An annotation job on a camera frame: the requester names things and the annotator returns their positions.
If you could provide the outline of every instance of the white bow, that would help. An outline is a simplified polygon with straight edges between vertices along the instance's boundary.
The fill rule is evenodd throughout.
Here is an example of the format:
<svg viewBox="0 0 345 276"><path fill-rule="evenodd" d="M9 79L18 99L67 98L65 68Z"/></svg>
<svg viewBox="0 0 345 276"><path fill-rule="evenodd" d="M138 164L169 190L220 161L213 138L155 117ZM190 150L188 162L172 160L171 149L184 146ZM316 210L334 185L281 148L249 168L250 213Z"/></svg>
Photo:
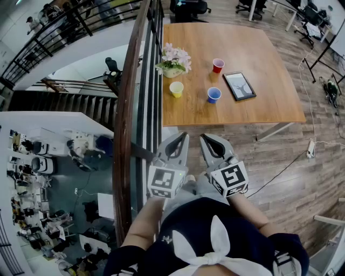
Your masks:
<svg viewBox="0 0 345 276"><path fill-rule="evenodd" d="M172 232L174 251L176 257L190 264L175 271L170 276L189 276L202 265L221 264L239 276L272 276L272 273L260 264L246 259L229 258L230 241L224 224L217 216L214 216L211 224L211 244L214 252L197 257L186 238L177 231Z"/></svg>

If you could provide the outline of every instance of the navy shirt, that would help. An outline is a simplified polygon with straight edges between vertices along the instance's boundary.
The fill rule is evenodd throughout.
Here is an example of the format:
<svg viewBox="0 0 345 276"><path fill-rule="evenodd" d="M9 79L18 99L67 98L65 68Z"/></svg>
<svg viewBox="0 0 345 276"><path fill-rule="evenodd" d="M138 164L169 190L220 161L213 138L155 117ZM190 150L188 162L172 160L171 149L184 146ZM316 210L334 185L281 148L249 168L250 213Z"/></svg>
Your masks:
<svg viewBox="0 0 345 276"><path fill-rule="evenodd" d="M172 212L164 220L156 242L147 251L137 246L124 246L111 252L104 276L117 275L121 270L132 271L134 275L165 276L188 266L175 256L173 242L167 242L167 238L172 238L172 231L176 230L187 239L196 256L213 252L210 231L214 215L222 221L229 236L231 249L227 257L247 259L273 272L275 251L287 252L300 262L302 276L307 274L309 257L298 235L277 233L267 238L233 207L200 198Z"/></svg>

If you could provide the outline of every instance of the wall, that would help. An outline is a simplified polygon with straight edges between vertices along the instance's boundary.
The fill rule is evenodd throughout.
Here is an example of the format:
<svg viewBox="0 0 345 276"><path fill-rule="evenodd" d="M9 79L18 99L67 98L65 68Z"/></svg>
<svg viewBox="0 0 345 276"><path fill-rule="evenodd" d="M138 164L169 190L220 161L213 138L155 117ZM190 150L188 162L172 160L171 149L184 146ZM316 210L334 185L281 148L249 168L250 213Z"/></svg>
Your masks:
<svg viewBox="0 0 345 276"><path fill-rule="evenodd" d="M0 75L5 71L9 63L15 57L15 54L10 48L0 41Z"/></svg>
<svg viewBox="0 0 345 276"><path fill-rule="evenodd" d="M113 136L109 129L78 112L0 112L0 122L2 126L8 125L22 134L27 134L31 129L44 128L66 137L66 132L74 129L90 134Z"/></svg>
<svg viewBox="0 0 345 276"><path fill-rule="evenodd" d="M27 35L29 25L26 20L29 16L37 18L38 12L49 0L22 0L18 5L12 1L10 7L2 10L0 18L0 40L17 54L26 42L33 36L33 32Z"/></svg>
<svg viewBox="0 0 345 276"><path fill-rule="evenodd" d="M337 33L345 19L345 9L338 0L313 0L313 3L318 7L318 10L326 10L327 14L331 16L332 30ZM328 5L332 6L333 11L328 9Z"/></svg>
<svg viewBox="0 0 345 276"><path fill-rule="evenodd" d="M80 59L129 43L134 21L125 22L84 37L47 58L17 82L14 90L26 90L49 74Z"/></svg>

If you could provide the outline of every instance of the yellow cup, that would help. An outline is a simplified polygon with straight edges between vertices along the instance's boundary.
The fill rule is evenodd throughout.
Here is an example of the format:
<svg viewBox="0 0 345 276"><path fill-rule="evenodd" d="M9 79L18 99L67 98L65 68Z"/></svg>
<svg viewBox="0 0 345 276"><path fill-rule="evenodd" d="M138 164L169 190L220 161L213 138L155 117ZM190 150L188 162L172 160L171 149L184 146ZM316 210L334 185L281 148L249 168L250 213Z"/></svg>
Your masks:
<svg viewBox="0 0 345 276"><path fill-rule="evenodd" d="M174 81L172 84L169 86L170 91L172 95L175 98L180 98L182 96L182 91L183 91L183 84L179 81Z"/></svg>

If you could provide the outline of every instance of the staircase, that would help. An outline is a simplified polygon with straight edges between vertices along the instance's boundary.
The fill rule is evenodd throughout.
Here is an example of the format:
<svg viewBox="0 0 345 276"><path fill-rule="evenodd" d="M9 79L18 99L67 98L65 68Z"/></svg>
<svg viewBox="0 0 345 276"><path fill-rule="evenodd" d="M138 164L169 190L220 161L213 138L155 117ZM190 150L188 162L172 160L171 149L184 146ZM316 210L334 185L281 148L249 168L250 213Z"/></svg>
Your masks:
<svg viewBox="0 0 345 276"><path fill-rule="evenodd" d="M8 111L82 112L113 131L117 98L71 93L14 91Z"/></svg>

